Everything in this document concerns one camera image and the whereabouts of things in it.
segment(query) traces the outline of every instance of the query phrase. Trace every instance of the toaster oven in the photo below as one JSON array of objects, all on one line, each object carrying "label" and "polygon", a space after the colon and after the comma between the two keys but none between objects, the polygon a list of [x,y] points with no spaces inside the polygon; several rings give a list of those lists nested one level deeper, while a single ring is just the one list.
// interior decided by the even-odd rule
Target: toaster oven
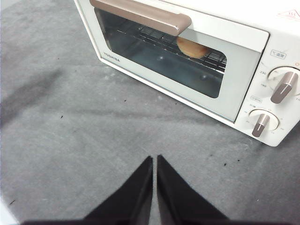
[{"label": "toaster oven", "polygon": [[270,146],[299,122],[296,1],[75,4],[105,64]]}]

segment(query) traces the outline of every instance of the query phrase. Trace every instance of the timer knob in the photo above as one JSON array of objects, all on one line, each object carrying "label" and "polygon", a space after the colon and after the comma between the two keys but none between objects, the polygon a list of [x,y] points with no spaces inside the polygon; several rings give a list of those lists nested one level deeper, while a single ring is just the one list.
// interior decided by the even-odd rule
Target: timer knob
[{"label": "timer knob", "polygon": [[300,70],[292,67],[274,69],[268,76],[269,85],[274,90],[271,101],[279,104],[290,92],[300,94],[299,75]]},{"label": "timer knob", "polygon": [[252,135],[254,137],[260,137],[264,130],[275,130],[279,125],[279,120],[272,113],[256,109],[249,114],[251,123],[254,125]]}]

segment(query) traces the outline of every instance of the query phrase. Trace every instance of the oven door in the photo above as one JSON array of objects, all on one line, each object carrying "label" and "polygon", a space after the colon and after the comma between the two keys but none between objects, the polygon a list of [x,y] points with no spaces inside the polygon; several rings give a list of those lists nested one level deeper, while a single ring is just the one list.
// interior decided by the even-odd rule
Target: oven door
[{"label": "oven door", "polygon": [[267,32],[159,0],[75,2],[101,58],[235,121]]}]

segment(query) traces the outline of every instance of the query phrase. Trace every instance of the warning label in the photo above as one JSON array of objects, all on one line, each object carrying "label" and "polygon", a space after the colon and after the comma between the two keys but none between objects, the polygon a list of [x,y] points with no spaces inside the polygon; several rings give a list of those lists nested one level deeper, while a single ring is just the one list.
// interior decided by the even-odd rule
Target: warning label
[{"label": "warning label", "polygon": [[283,13],[279,13],[278,15],[282,16],[282,17],[290,18],[290,19],[293,19],[296,21],[300,21],[300,13],[298,13],[295,9],[286,11]]}]

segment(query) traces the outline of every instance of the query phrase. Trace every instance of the gray carpet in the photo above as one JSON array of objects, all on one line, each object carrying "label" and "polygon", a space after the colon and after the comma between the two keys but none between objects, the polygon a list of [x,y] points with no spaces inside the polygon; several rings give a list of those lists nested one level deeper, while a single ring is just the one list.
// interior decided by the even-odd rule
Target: gray carpet
[{"label": "gray carpet", "polygon": [[3,11],[1,81],[1,197],[20,221],[82,218],[163,154],[231,219],[300,224],[300,124],[272,148],[104,65],[72,0]]}]

